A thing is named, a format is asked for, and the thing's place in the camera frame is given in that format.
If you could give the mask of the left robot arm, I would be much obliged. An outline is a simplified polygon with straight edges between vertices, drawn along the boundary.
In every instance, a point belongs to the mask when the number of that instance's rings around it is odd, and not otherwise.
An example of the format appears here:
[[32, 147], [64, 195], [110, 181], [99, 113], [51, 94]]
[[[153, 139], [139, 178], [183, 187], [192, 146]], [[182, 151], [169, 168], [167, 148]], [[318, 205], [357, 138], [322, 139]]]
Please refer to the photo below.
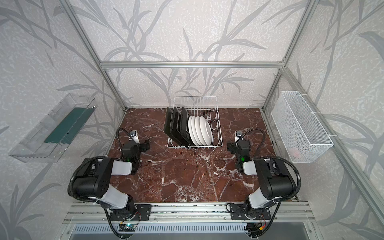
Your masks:
[[121, 158], [98, 156], [84, 159], [70, 179], [68, 194], [82, 202], [99, 204], [104, 209], [135, 213], [133, 197], [114, 188], [111, 177], [136, 174], [141, 166], [141, 153], [150, 148], [149, 140], [143, 144], [130, 140], [123, 145]]

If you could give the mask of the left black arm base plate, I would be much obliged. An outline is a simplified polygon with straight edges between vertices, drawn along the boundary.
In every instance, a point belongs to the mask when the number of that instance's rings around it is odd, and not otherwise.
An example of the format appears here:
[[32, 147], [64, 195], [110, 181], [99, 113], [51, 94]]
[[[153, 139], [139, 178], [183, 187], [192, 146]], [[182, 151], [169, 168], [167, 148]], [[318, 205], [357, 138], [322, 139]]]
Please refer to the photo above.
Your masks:
[[112, 210], [109, 217], [111, 221], [148, 221], [152, 205], [138, 204], [132, 210]]

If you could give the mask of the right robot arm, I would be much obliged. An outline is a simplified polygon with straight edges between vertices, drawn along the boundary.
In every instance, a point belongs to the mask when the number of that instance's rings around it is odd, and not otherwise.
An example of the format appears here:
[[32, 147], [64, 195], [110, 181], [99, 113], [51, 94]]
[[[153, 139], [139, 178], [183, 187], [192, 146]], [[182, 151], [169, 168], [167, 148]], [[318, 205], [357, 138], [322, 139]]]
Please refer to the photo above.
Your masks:
[[251, 157], [249, 141], [237, 140], [227, 143], [227, 151], [237, 158], [239, 173], [257, 176], [259, 188], [245, 200], [247, 210], [269, 208], [297, 195], [302, 179], [299, 171], [289, 161], [277, 157]]

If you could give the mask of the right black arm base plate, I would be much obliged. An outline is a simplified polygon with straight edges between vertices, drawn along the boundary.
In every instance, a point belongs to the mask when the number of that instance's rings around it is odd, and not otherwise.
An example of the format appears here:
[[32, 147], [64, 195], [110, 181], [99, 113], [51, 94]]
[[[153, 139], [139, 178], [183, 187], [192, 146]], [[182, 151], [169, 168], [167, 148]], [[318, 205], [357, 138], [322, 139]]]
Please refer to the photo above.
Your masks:
[[254, 209], [249, 204], [228, 203], [226, 209], [231, 215], [231, 220], [271, 220], [271, 212], [266, 208]]

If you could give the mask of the black square plate yellow rim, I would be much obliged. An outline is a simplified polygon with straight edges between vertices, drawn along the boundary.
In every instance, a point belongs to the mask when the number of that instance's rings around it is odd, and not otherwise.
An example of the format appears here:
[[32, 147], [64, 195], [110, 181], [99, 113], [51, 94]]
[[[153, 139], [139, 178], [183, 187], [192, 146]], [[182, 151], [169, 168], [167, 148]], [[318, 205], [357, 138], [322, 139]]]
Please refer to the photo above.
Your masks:
[[165, 123], [164, 123], [164, 133], [173, 140], [177, 145], [181, 145], [181, 143], [171, 134], [171, 118], [172, 118], [172, 110], [170, 108], [167, 108], [166, 110], [166, 117], [165, 117]]

